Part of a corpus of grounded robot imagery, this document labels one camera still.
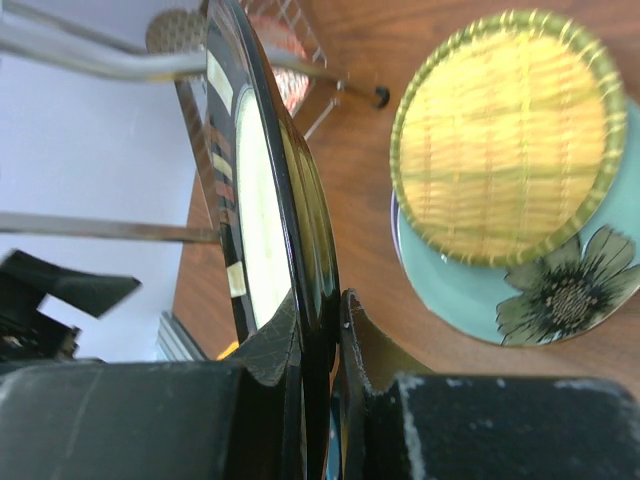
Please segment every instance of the white wall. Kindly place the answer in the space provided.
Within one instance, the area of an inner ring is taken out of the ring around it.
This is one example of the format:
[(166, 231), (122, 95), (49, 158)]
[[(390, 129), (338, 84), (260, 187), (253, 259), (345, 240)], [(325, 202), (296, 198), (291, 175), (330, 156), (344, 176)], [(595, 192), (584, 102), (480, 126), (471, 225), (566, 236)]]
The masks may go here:
[[(154, 14), (198, 1), (26, 3), (143, 46)], [(2, 55), (0, 210), (184, 224), (194, 171), (172, 84), (105, 81)], [(159, 315), (173, 303), (180, 245), (0, 235), (0, 255), (13, 248), (65, 267), (141, 280), (142, 288), (101, 320), (58, 301), (41, 310), (84, 331), (78, 356), (155, 358)]]

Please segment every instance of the green woven rim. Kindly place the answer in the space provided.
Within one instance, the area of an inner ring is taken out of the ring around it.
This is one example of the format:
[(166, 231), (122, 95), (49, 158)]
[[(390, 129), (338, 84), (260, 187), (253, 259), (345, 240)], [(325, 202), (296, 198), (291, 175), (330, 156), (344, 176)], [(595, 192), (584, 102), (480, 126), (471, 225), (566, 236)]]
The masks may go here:
[(602, 101), (605, 107), (605, 148), (603, 162), (596, 175), (593, 187), (578, 207), (575, 215), (540, 243), (521, 252), (489, 257), (461, 254), (450, 250), (447, 245), (439, 244), (436, 241), (429, 242), (429, 245), (440, 253), (461, 263), (476, 266), (503, 267), (528, 263), (550, 253), (575, 235), (591, 218), (609, 191), (620, 165), (626, 139), (626, 100), (618, 69), (607, 49), (583, 27), (576, 25), (571, 19), (541, 10), (508, 11), (473, 22), (468, 27), (452, 35), (422, 64), (402, 97), (393, 122), (389, 162), (391, 166), (391, 181), (402, 212), (407, 217), (411, 228), (420, 234), (423, 240), (428, 240), (429, 235), (425, 226), (418, 221), (407, 202), (399, 167), (400, 137), (407, 109), (413, 101), (418, 87), (429, 76), (434, 67), (445, 60), (452, 52), (455, 52), (463, 45), (471, 43), (475, 38), (505, 30), (533, 30), (534, 32), (558, 38), (589, 66), (591, 73), (598, 82), (598, 90), (602, 94)]

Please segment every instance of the woven basket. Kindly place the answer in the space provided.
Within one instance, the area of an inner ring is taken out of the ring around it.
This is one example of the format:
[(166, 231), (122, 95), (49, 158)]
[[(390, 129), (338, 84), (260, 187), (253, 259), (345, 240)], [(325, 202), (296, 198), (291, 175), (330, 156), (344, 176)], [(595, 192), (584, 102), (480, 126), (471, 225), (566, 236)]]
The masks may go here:
[(415, 74), (393, 125), (393, 187), (444, 255), (525, 263), (598, 208), (625, 130), (623, 87), (596, 38), (549, 12), (506, 12), (457, 32)]

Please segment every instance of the flower center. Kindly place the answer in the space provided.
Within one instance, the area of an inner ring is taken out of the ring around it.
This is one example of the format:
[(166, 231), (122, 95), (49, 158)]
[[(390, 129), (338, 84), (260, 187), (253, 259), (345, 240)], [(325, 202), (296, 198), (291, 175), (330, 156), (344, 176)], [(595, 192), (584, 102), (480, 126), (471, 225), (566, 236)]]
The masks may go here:
[(553, 325), (571, 329), (589, 320), (598, 298), (584, 280), (564, 278), (551, 285), (545, 305), (550, 310)]

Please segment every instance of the flower petal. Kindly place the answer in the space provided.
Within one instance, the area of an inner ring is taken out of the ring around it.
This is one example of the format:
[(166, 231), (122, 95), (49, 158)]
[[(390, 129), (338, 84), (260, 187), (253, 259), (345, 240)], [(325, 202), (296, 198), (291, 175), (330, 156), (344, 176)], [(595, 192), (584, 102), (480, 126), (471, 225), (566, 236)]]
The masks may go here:
[(605, 281), (626, 268), (635, 254), (636, 245), (632, 239), (610, 227), (602, 227), (587, 245), (585, 264), (595, 267), (598, 281)]
[(577, 264), (582, 259), (580, 237), (576, 234), (561, 247), (542, 257), (542, 262), (550, 270), (557, 270), (567, 264)]
[(504, 280), (522, 292), (536, 292), (544, 281), (544, 267), (539, 262), (507, 267)]
[(618, 308), (640, 289), (640, 265), (614, 275), (607, 281), (607, 290), (611, 295), (611, 307)]
[(526, 339), (542, 335), (531, 301), (524, 295), (508, 298), (498, 304), (496, 312), (498, 331), (505, 336), (504, 344), (513, 345), (512, 339), (518, 339), (517, 344), (522, 344)]

